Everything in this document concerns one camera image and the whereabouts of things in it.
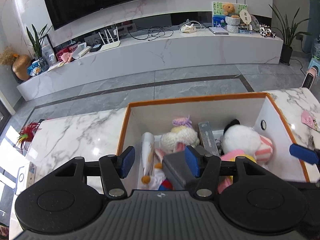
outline white box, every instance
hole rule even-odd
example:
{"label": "white box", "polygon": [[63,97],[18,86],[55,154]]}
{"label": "white box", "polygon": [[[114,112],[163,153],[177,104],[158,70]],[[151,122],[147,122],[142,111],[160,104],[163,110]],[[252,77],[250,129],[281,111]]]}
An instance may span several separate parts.
{"label": "white box", "polygon": [[35,182],[36,166],[27,161],[18,170],[18,176],[16,181],[16,195],[19,195],[26,188],[30,187]]}
{"label": "white box", "polygon": [[[199,122],[209,121],[215,135],[222,134],[225,126],[235,118],[242,125],[253,127],[273,142],[273,157],[266,167],[270,172],[287,181],[309,182],[304,162],[289,153],[290,145],[296,141],[271,96],[268,93],[245,93],[129,103],[117,151],[119,155],[128,146],[136,149],[135,162],[127,178],[122,180],[128,194],[139,188],[141,183],[142,134],[169,132],[174,118],[188,115],[196,130]],[[266,130],[262,130],[261,120],[266,122]]]}

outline pink card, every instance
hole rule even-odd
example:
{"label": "pink card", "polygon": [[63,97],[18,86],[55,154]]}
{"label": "pink card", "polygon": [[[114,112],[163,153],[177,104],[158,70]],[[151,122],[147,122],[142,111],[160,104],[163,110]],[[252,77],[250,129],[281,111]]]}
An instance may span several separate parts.
{"label": "pink card", "polygon": [[317,122],[317,120],[306,110],[304,110],[301,115],[301,122],[312,128],[313,130],[320,132],[319,122]]}

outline black cable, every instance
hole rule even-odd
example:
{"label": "black cable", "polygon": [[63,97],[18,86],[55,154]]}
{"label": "black cable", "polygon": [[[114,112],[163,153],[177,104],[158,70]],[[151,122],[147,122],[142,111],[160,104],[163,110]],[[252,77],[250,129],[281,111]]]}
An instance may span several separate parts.
{"label": "black cable", "polygon": [[300,60],[297,60],[297,61],[301,64],[300,71],[304,74],[304,76],[306,76],[306,74],[302,71],[302,68],[303,68],[302,63],[300,62]]}
{"label": "black cable", "polygon": [[302,40],[301,40],[301,49],[302,49],[302,52],[305,53],[305,54],[309,54],[309,53],[311,52],[311,51],[310,51],[310,52],[305,52],[305,51],[303,50],[303,48],[302,48]]}
{"label": "black cable", "polygon": [[[143,38],[143,39],[139,39],[139,38],[135,38],[132,36],[132,34],[128,31],[128,33],[130,34],[130,36],[138,41],[145,41],[147,39],[150,39],[150,38],[153,38],[153,39],[150,39],[148,41],[153,41],[157,38],[160,38],[160,37],[163,37],[163,38],[169,38],[173,35],[173,30],[170,30],[168,28],[164,28],[164,27],[159,27],[159,26],[155,26],[155,27],[151,27],[149,29],[143,29],[143,28],[140,28],[140,27],[137,27],[139,28],[140,30],[142,31],[148,31],[148,36],[146,38]],[[172,33],[169,35],[169,36],[165,36],[165,31],[171,31]]]}

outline orange pom-pom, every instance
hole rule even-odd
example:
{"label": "orange pom-pom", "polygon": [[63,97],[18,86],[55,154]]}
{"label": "orange pom-pom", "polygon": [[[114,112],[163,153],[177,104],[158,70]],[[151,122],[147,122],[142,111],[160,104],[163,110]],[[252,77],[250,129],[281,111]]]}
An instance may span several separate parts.
{"label": "orange pom-pom", "polygon": [[150,181],[151,181],[151,178],[150,178],[150,176],[148,176],[148,175],[143,176],[143,177],[141,178],[141,182],[142,182],[143,184],[148,184]]}
{"label": "orange pom-pom", "polygon": [[162,169],[162,163],[157,163],[157,164],[155,165],[155,168],[156,168],[156,169]]}

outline white router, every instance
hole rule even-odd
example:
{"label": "white router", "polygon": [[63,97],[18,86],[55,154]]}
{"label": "white router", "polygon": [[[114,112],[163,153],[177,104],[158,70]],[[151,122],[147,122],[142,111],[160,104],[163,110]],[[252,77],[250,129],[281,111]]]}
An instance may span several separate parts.
{"label": "white router", "polygon": [[108,30],[108,33],[109,33],[110,38],[111,38],[111,40],[112,40],[112,42],[110,42],[106,30],[104,30],[104,33],[105,33],[106,38],[107,38],[107,41],[108,41],[107,44],[104,42],[104,40],[103,40],[103,38],[102,38],[102,36],[101,36],[101,33],[99,32],[100,38],[102,39],[102,42],[103,42],[103,44],[104,44],[104,45],[101,47],[100,51],[107,50],[107,49],[112,49],[112,48],[116,48],[116,47],[118,47],[118,46],[120,45],[118,27],[116,27],[116,31],[117,31],[116,33],[117,33],[117,39],[118,39],[117,41],[115,41],[115,40],[112,38],[112,36],[111,36],[111,34],[110,34],[109,30]]}

